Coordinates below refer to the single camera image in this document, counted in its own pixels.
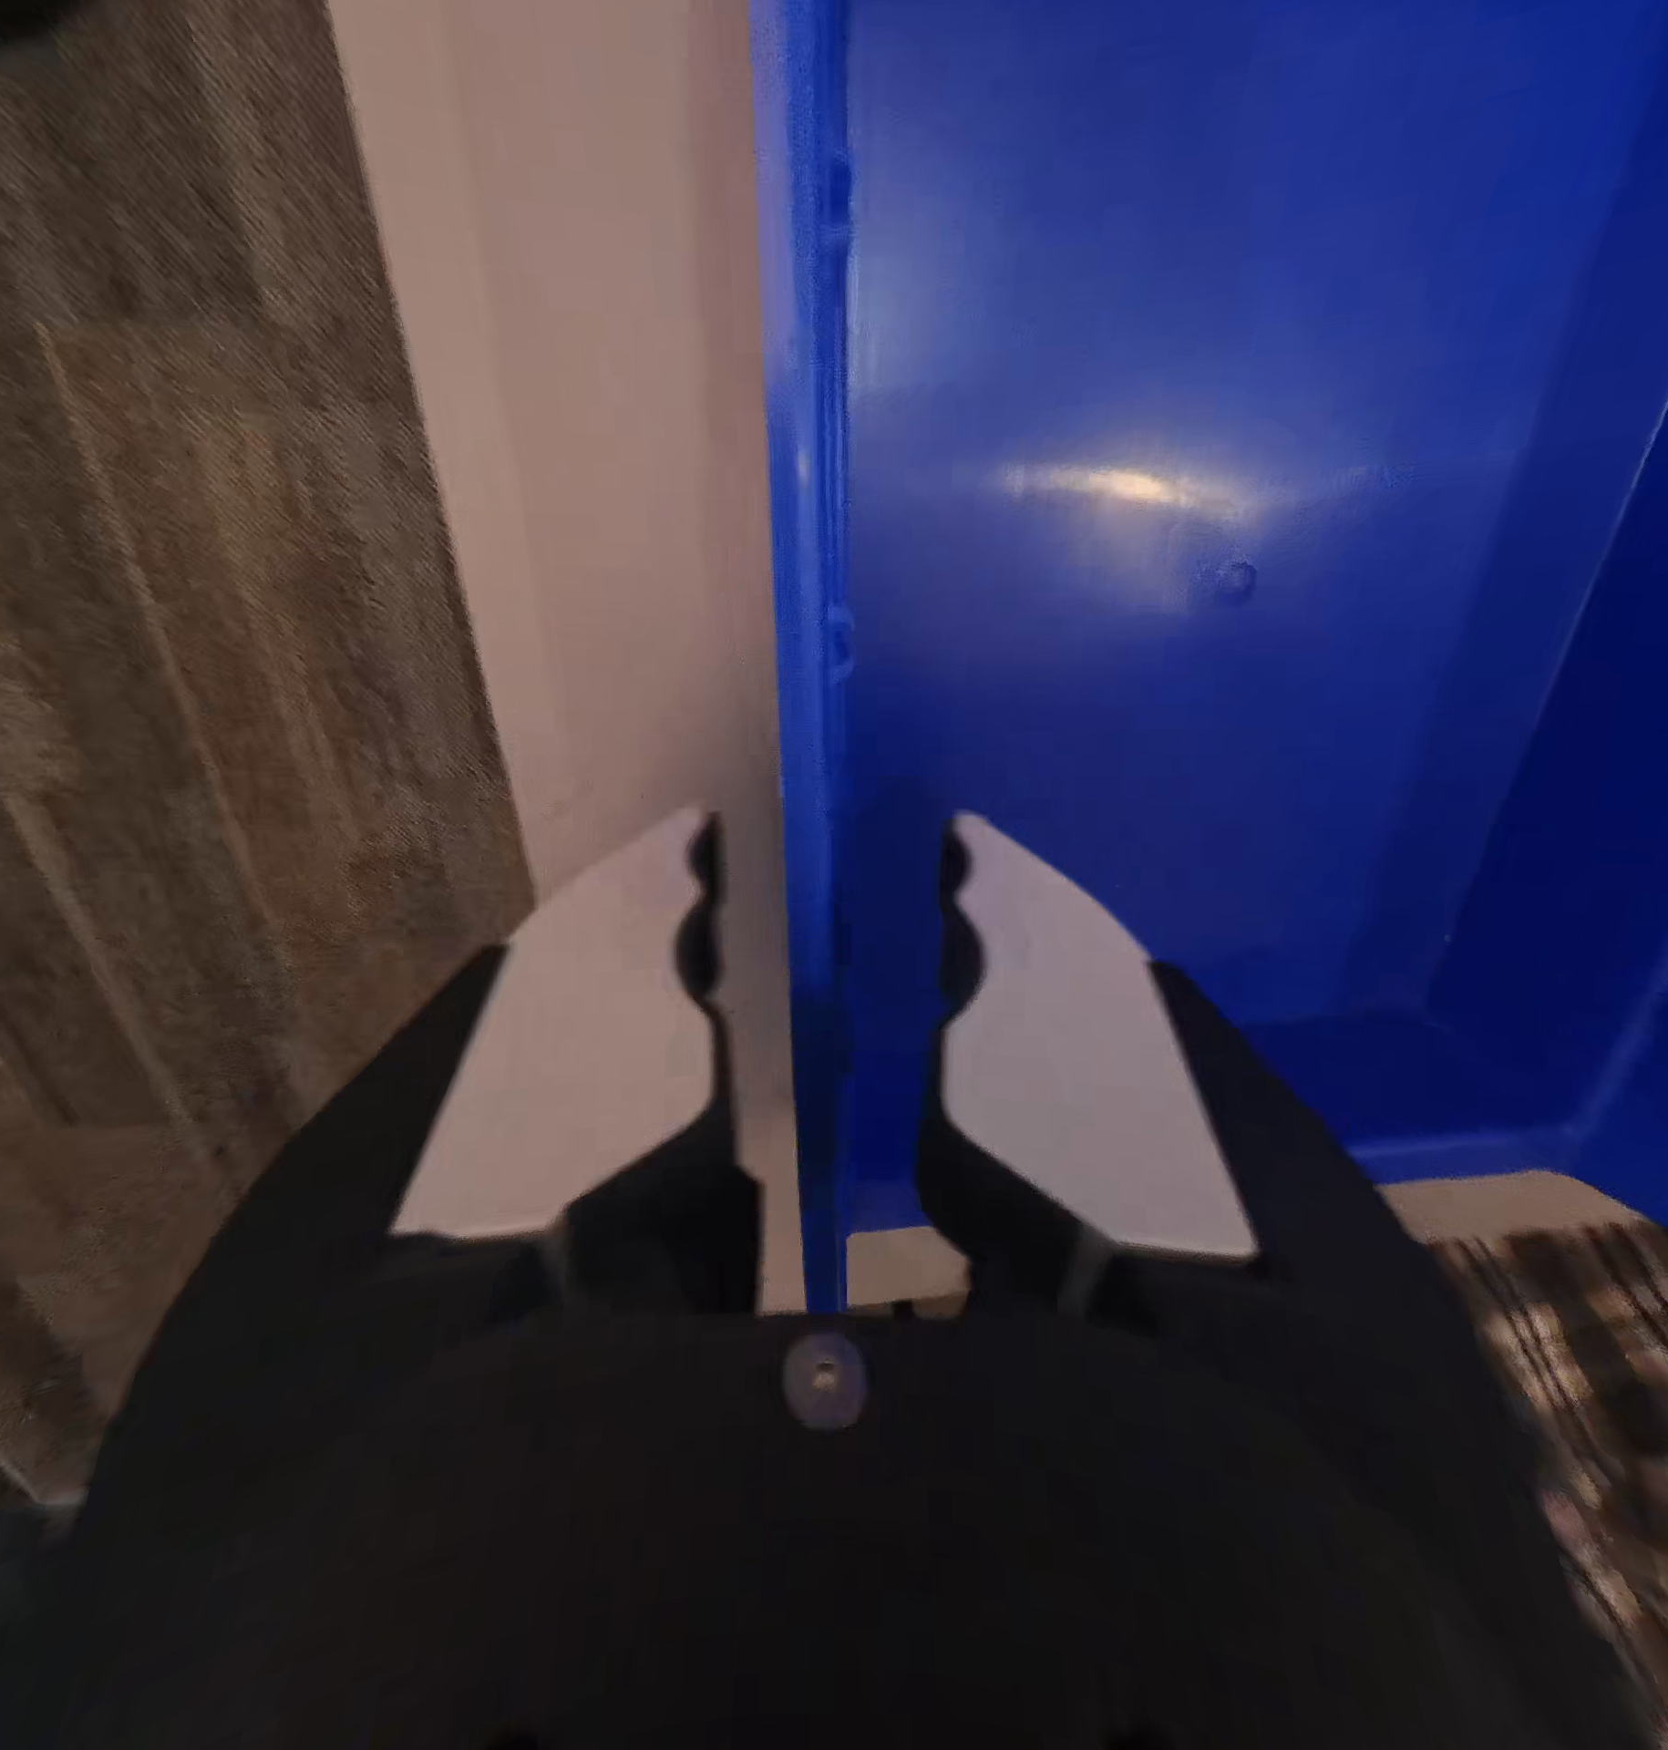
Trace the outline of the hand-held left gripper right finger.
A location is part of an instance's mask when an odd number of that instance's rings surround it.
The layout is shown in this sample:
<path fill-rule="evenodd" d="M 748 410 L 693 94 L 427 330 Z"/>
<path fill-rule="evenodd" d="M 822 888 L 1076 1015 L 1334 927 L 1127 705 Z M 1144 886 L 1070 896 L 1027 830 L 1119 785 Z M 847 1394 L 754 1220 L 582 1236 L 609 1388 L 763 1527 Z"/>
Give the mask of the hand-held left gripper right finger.
<path fill-rule="evenodd" d="M 916 1148 L 978 1289 L 1080 1314 L 1117 1267 L 1254 1271 L 1259 1238 L 1152 955 L 1074 879 L 961 812 Z"/>

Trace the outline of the person's plaid shirt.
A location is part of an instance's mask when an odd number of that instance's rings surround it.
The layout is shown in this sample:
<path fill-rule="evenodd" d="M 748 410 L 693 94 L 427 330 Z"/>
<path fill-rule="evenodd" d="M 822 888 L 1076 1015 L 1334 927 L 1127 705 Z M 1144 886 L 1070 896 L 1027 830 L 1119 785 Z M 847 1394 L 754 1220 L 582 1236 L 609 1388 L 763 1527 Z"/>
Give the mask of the person's plaid shirt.
<path fill-rule="evenodd" d="M 1539 1451 L 1570 1586 L 1668 1746 L 1668 1230 L 1429 1244 Z"/>

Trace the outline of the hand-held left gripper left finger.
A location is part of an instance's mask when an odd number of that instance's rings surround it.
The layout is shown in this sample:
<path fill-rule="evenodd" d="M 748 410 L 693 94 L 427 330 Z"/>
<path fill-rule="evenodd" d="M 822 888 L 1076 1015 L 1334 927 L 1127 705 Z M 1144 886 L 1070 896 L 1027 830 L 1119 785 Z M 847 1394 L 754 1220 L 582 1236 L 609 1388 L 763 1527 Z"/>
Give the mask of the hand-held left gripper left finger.
<path fill-rule="evenodd" d="M 722 820 L 679 808 L 511 935 L 392 1232 L 539 1246 L 564 1301 L 750 1316 Z"/>

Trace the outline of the blue plastic bin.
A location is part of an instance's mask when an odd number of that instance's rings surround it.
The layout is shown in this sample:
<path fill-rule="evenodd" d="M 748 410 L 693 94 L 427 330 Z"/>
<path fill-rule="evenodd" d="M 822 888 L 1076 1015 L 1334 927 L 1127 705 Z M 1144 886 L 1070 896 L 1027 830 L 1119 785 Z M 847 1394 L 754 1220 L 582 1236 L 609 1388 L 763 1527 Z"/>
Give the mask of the blue plastic bin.
<path fill-rule="evenodd" d="M 756 4 L 806 1299 L 943 822 L 1379 1179 L 1668 1224 L 1668 4 Z"/>

